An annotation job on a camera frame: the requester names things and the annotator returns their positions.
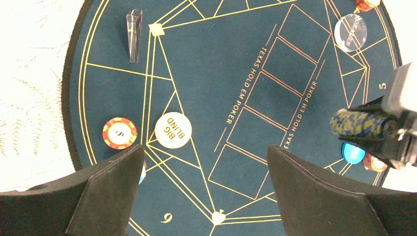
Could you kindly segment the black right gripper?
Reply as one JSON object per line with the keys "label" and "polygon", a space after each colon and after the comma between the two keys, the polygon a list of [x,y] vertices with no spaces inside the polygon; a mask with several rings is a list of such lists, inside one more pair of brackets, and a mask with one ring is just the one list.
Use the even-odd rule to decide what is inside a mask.
{"label": "black right gripper", "polygon": [[339,139],[356,145],[389,167],[400,170],[417,165],[417,63],[394,69],[384,96],[366,104],[340,109],[342,113],[391,114],[381,127],[380,135],[359,137],[341,135]]}

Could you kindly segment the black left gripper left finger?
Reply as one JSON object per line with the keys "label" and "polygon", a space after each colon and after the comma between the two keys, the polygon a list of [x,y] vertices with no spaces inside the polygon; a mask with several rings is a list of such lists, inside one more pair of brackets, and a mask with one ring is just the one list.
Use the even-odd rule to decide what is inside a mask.
{"label": "black left gripper left finger", "polygon": [[133,145],[98,164],[0,195],[3,236],[123,236],[145,160]]}

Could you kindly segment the yellow big blind button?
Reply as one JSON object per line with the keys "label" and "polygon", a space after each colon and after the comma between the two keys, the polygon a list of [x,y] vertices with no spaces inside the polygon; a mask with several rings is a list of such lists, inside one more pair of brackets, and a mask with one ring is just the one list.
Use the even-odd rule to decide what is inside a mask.
{"label": "yellow big blind button", "polygon": [[163,147],[177,149],[190,141],[192,125],[184,114],[169,112],[157,120],[154,132],[157,141]]}

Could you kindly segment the clear dealer button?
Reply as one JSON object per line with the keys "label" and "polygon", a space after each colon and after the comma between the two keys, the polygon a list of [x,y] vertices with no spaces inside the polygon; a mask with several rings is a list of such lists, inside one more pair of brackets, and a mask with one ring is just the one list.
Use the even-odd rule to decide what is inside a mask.
{"label": "clear dealer button", "polygon": [[348,14],[337,21],[334,28],[337,46],[344,52],[361,49],[367,39],[367,26],[363,18],[357,14]]}

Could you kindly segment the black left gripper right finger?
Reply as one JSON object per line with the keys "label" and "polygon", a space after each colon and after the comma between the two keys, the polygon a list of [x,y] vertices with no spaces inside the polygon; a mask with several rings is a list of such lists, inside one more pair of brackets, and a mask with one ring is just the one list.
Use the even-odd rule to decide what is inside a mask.
{"label": "black left gripper right finger", "polygon": [[287,150],[267,149],[288,236],[414,236],[417,195],[345,178]]}

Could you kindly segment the green blue 50 chip stack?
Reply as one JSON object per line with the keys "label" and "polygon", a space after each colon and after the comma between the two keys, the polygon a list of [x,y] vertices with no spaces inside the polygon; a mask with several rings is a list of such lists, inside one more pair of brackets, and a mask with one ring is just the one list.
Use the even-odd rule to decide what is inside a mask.
{"label": "green blue 50 chip stack", "polygon": [[391,120],[389,116],[341,109],[330,119],[334,135],[360,138],[382,138],[383,128]]}

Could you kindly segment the clear triangular card cutter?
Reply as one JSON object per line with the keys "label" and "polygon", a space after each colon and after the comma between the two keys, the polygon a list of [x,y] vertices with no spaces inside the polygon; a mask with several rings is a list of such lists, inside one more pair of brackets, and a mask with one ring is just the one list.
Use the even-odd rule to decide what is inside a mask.
{"label": "clear triangular card cutter", "polygon": [[142,14],[142,10],[132,9],[132,11],[126,15],[129,61],[131,63],[139,62],[139,45],[142,28]]}

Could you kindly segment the blue small blind button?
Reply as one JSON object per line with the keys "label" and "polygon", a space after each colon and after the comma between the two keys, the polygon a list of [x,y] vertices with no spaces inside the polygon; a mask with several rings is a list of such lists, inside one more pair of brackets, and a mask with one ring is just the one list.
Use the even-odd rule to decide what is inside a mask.
{"label": "blue small blind button", "polygon": [[341,154],[347,163],[358,164],[364,159],[366,151],[350,143],[343,143]]}

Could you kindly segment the grey chip stack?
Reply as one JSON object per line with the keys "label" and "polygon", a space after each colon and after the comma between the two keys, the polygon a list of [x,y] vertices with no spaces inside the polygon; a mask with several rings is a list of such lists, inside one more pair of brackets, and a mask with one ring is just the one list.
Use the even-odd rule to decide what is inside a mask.
{"label": "grey chip stack", "polygon": [[141,175],[140,175],[140,180],[139,180],[139,185],[143,182],[143,180],[146,178],[146,167],[147,164],[146,162],[143,163],[143,167],[142,167],[142,171],[141,171]]}

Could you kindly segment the red 5 chip stack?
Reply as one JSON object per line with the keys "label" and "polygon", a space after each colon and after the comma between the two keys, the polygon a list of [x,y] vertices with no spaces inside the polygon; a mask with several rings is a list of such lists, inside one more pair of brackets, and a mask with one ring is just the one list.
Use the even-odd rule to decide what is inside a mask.
{"label": "red 5 chip stack", "polygon": [[113,149],[126,149],[137,138],[134,123],[122,117],[115,117],[106,122],[102,129],[102,137],[107,146]]}

